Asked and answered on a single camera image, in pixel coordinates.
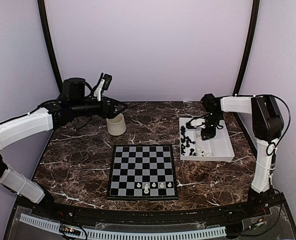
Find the white divided plastic tray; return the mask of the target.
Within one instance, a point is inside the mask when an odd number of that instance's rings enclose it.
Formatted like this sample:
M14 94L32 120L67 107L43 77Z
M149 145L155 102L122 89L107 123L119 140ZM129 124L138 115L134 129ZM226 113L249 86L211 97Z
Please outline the white divided plastic tray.
M221 129L216 130L214 138L203 140L202 128L188 129L186 123L190 118L179 118L180 159L185 161L224 161L231 162L235 153L230 141L226 124L219 122Z

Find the black and grey chessboard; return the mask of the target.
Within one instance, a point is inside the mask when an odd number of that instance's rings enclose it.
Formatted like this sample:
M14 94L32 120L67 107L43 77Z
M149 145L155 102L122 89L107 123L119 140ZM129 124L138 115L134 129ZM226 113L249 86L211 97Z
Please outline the black and grey chessboard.
M149 193L144 186L149 184ZM177 181L173 147L157 145L115 145L107 190L108 200L167 201L177 200Z

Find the white king chess piece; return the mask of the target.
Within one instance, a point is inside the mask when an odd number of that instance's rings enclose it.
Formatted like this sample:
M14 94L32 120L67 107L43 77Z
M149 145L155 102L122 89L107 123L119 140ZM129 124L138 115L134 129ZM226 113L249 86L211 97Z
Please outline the white king chess piece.
M144 194L148 194L149 193L149 184L145 184L144 186Z

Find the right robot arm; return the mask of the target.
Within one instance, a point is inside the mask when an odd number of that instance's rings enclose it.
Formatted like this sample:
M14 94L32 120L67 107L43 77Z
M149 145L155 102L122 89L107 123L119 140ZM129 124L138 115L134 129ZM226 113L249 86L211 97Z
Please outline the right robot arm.
M215 137L224 113L249 114L252 117L252 131L257 142L257 157L251 189L258 194L270 189L275 169L276 150L284 127L275 97L272 95L215 97L205 94L201 103L208 112L201 138Z

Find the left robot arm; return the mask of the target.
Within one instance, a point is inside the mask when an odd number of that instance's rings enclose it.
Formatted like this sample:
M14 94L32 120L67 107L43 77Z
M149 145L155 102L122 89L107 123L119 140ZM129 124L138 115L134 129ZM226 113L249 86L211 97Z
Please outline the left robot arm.
M126 103L108 97L104 97L101 101L96 99L46 101L32 112L0 122L0 152L20 140L60 128L75 118L99 116L112 119L127 107ZM54 218L58 214L58 206L47 199L51 195L40 185L6 164L1 153L0 184L39 204L39 211L47 218Z

